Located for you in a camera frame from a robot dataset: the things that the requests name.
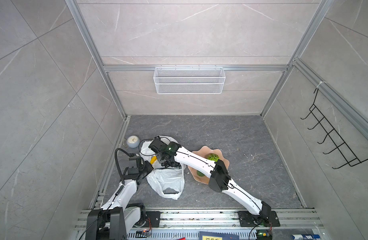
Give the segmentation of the pink scalloped plate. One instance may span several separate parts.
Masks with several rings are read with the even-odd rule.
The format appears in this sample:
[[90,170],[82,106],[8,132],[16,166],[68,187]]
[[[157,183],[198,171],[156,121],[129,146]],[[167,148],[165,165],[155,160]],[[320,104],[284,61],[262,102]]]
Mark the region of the pink scalloped plate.
[[[208,146],[203,146],[200,150],[192,151],[192,153],[194,153],[194,154],[196,154],[196,155],[198,155],[202,158],[205,158],[205,159],[208,159],[208,156],[211,155],[211,154],[218,155],[219,160],[224,162],[227,169],[229,168],[230,162],[229,162],[229,160],[227,160],[223,156],[222,151],[220,149],[210,149]],[[187,167],[189,168],[189,171],[191,172],[193,178],[197,182],[200,182],[200,183],[203,183],[203,184],[206,184],[206,185],[209,184],[209,178],[208,177],[206,177],[200,171],[198,171],[198,170],[196,170],[196,169],[194,169],[190,166],[187,166]]]

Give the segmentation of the white plastic bag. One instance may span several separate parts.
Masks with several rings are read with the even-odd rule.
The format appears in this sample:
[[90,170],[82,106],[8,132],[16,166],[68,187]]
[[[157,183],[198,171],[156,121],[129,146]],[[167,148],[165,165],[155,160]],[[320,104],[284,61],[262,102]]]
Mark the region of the white plastic bag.
[[[142,140],[139,145],[140,156],[148,162],[153,156],[157,156],[149,149],[151,142],[151,139],[146,139]],[[159,161],[156,161],[152,166],[154,170],[147,175],[147,181],[151,188],[163,198],[178,200],[184,190],[186,165],[181,164],[181,169],[164,168]]]

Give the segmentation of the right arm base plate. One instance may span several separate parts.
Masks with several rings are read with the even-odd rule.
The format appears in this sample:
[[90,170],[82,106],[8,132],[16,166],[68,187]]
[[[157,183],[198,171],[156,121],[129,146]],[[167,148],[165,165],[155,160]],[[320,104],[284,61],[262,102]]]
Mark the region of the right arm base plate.
[[248,211],[238,211],[238,220],[241,227],[254,227],[255,225],[262,227],[279,227],[280,221],[275,211],[271,211],[268,219],[263,220],[261,217],[254,216]]

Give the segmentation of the green textured fake fruit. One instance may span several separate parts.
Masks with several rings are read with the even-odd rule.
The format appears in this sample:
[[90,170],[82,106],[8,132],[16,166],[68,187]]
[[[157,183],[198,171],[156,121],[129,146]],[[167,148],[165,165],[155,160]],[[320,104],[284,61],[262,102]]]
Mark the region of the green textured fake fruit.
[[220,157],[217,154],[211,153],[207,155],[207,159],[213,162],[217,162],[220,159]]

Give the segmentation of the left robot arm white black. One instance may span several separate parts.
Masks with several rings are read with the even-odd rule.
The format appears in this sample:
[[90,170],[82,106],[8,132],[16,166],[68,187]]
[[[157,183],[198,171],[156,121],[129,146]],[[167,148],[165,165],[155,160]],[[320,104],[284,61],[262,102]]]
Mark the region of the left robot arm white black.
[[149,162],[131,154],[119,187],[100,209],[90,211],[86,230],[80,239],[97,240],[103,234],[110,240],[125,240],[131,228],[144,226],[148,220],[144,204],[131,204],[130,200],[152,170]]

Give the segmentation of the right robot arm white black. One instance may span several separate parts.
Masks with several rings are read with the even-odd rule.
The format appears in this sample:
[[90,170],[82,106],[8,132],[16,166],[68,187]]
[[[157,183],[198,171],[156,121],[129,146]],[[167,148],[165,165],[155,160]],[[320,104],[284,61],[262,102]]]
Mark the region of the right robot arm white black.
[[162,166],[175,167],[184,164],[200,171],[209,178],[208,185],[213,191],[229,195],[243,205],[254,218],[269,221],[271,206],[241,188],[231,178],[223,161],[215,162],[198,156],[176,142],[166,144],[161,137],[155,137],[149,144],[149,149],[157,154]]

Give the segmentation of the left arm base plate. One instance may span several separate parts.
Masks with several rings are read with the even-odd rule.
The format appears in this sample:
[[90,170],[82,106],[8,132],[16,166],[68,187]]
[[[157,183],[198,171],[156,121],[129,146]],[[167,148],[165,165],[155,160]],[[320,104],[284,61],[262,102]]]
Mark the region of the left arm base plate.
[[141,213],[140,220],[134,226],[137,228],[158,228],[160,226],[161,214],[159,211]]

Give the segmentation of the yellow fake banana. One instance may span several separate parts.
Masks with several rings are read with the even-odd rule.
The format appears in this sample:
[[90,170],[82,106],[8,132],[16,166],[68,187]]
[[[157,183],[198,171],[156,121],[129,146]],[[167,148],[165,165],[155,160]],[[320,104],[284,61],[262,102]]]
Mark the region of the yellow fake banana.
[[156,157],[156,156],[153,156],[153,157],[151,158],[150,163],[153,165],[157,160],[158,160],[158,159],[157,159],[157,157]]

